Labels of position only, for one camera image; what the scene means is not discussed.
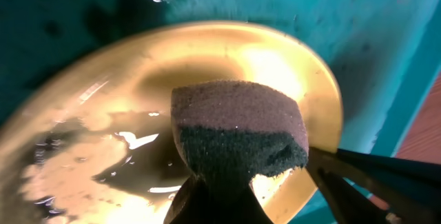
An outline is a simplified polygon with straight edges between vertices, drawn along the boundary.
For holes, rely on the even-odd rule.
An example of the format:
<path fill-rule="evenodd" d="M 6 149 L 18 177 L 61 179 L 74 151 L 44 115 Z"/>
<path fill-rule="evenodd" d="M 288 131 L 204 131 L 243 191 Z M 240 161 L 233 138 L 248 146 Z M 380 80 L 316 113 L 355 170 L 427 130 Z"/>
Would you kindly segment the yellow-green plate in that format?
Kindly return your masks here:
<path fill-rule="evenodd" d="M 169 26 L 72 65 L 3 126 L 1 222 L 166 222 L 189 176 L 172 138 L 171 92 L 216 80 L 283 92 L 297 102 L 309 144 L 338 149 L 340 89 L 307 45 L 250 23 Z"/>

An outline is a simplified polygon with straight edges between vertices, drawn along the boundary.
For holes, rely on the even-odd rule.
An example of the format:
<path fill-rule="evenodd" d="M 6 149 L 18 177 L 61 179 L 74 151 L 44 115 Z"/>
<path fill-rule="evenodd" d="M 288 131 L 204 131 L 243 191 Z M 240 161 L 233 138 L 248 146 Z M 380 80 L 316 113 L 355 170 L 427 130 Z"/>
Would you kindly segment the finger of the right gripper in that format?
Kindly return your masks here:
<path fill-rule="evenodd" d="M 358 169 L 336 154 L 311 147 L 307 171 L 327 201 L 337 223 L 388 223 L 387 212 L 346 181 L 350 176 L 359 175 Z"/>
<path fill-rule="evenodd" d="M 346 181 L 387 212 L 387 224 L 440 224 L 440 166 L 338 150 L 359 175 Z"/>

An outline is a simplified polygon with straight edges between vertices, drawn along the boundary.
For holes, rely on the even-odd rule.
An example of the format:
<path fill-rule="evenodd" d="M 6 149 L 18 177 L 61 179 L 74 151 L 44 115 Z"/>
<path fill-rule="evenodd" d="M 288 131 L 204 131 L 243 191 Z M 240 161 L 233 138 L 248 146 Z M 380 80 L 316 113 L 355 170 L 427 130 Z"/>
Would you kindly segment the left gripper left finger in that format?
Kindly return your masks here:
<path fill-rule="evenodd" d="M 176 193 L 167 211 L 164 224 L 211 223 L 212 203 L 205 183 L 190 176 Z"/>

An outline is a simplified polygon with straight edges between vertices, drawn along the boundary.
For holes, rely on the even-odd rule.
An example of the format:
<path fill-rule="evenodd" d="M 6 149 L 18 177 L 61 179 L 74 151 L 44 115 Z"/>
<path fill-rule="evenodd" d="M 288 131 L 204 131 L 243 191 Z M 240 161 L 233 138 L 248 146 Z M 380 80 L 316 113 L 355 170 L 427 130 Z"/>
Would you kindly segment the green scouring sponge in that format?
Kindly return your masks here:
<path fill-rule="evenodd" d="M 269 86 L 212 81 L 172 90 L 176 147 L 215 190 L 244 187 L 256 175 L 306 166 L 307 131 L 297 102 Z"/>

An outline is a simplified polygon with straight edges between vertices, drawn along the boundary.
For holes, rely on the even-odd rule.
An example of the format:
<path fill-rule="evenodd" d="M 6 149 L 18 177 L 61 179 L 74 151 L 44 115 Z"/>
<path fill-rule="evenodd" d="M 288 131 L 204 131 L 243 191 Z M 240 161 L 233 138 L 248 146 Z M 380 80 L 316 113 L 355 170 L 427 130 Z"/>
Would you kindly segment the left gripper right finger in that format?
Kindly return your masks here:
<path fill-rule="evenodd" d="M 248 184 L 237 202 L 237 221 L 243 224 L 273 224 Z"/>

